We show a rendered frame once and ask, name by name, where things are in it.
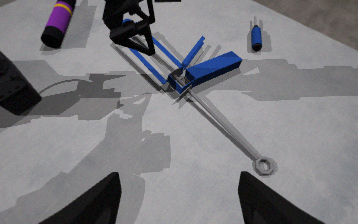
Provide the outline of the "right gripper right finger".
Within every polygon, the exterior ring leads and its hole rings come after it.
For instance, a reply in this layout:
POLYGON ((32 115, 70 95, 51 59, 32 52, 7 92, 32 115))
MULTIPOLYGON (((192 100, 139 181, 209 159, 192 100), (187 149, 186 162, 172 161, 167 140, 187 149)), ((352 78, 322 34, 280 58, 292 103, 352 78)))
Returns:
POLYGON ((325 224, 247 171, 240 174, 238 195, 245 224, 325 224))

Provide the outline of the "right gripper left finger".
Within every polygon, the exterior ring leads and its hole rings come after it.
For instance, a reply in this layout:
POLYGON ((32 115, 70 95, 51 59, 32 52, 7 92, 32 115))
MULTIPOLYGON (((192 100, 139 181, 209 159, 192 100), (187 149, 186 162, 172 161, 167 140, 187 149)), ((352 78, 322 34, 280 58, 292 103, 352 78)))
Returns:
POLYGON ((121 193, 119 173, 112 172, 38 224, 115 224, 121 193))

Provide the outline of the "purple and black sealant cartridge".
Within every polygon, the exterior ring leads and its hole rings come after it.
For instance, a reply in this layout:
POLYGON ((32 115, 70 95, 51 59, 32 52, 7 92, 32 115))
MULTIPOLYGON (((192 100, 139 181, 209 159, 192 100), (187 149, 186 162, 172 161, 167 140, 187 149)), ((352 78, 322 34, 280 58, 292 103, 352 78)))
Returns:
POLYGON ((71 19, 76 0, 57 0, 45 29, 41 41, 48 47, 59 48, 71 19))

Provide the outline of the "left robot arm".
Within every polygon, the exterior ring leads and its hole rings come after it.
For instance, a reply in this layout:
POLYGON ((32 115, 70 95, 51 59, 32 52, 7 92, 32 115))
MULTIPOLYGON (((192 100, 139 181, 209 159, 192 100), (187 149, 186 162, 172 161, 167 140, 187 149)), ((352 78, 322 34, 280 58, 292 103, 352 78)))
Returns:
MULTIPOLYGON (((154 0, 155 2, 181 2, 181 0, 154 0)), ((26 91, 29 86, 0 52, 0 105, 26 91)))

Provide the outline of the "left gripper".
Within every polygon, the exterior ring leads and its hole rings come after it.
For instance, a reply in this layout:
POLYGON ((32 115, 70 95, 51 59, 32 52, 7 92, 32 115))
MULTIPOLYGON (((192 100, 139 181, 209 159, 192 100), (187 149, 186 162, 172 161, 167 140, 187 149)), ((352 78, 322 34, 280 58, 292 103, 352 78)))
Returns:
POLYGON ((147 16, 140 8, 139 3, 143 0, 105 0, 105 8, 102 20, 110 29, 109 38, 117 45, 128 47, 144 53, 148 56, 155 54, 154 43, 150 25, 155 22, 152 0, 147 0, 149 15, 147 16), (140 12, 139 12, 140 11, 140 12), (135 23, 133 20, 123 23, 123 15, 129 13, 131 16, 137 14, 143 20, 135 23), (149 20, 149 21, 148 21, 149 20), (129 38, 135 35, 144 35, 148 48, 137 44, 129 38))

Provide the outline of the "blue cylinder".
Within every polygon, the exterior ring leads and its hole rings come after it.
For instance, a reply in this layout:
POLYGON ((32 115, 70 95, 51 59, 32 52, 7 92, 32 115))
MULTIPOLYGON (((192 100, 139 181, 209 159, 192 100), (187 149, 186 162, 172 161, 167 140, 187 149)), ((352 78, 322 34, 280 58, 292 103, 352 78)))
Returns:
POLYGON ((252 49, 254 51, 259 51, 262 48, 262 37, 261 37, 261 28, 258 27, 256 16, 254 16, 254 24, 251 31, 251 38, 252 38, 252 49))

